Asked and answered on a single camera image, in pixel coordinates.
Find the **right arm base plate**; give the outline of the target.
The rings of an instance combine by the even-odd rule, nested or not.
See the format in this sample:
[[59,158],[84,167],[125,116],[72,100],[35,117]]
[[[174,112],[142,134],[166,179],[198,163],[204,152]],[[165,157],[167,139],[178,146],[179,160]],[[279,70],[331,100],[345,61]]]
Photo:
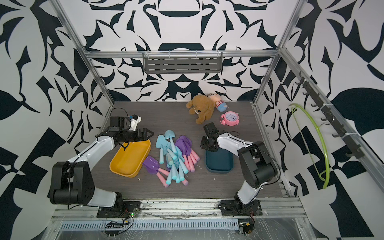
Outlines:
[[259,200],[244,205],[240,200],[221,200],[218,204],[222,216],[262,216],[263,211]]

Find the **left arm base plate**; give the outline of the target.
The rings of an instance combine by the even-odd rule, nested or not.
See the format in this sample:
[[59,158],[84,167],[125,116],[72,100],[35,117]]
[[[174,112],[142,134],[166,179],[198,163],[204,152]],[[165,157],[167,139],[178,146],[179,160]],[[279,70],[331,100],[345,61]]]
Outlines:
[[141,208],[140,201],[123,201],[116,203],[113,207],[99,207],[97,218],[122,218],[127,217],[130,214],[137,214]]

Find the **light blue pointed trowel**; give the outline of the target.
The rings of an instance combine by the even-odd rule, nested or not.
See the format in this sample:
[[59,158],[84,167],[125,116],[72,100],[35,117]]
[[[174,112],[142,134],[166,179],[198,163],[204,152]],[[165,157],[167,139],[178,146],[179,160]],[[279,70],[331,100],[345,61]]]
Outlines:
[[156,141],[156,148],[160,150],[159,163],[164,163],[164,149],[168,147],[167,140],[164,135],[159,135]]

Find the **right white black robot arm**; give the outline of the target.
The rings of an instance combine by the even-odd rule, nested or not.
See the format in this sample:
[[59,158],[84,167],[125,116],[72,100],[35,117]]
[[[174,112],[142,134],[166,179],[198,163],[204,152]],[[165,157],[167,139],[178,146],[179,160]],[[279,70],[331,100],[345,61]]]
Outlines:
[[205,136],[201,148],[210,152],[227,150],[239,158],[244,183],[236,193],[236,201],[246,206],[256,200],[261,188],[269,184],[280,171],[276,160],[269,154],[263,142],[249,142],[220,131],[214,123],[203,126]]

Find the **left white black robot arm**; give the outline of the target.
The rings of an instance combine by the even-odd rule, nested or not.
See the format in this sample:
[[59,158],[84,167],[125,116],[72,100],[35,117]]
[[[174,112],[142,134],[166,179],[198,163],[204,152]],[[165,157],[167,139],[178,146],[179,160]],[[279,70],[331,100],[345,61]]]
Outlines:
[[95,141],[81,153],[66,162],[53,166],[50,202],[54,205],[91,206],[122,211],[124,202],[121,193],[110,192],[95,186],[93,167],[116,146],[149,140],[154,133],[139,129],[141,117],[110,117],[110,125],[96,135]]

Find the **light blue round shovel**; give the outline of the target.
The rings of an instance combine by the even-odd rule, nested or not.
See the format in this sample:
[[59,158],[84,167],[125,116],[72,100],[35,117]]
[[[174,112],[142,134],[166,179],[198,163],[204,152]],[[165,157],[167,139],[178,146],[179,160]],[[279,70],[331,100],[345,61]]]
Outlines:
[[171,149],[168,149],[168,153],[170,155],[175,155],[177,153],[177,150],[176,150],[176,146],[175,146],[175,143],[173,141],[173,138],[175,137],[175,133],[172,131],[172,130],[167,130],[165,132],[165,138],[166,140],[170,140],[170,143],[171,143]]

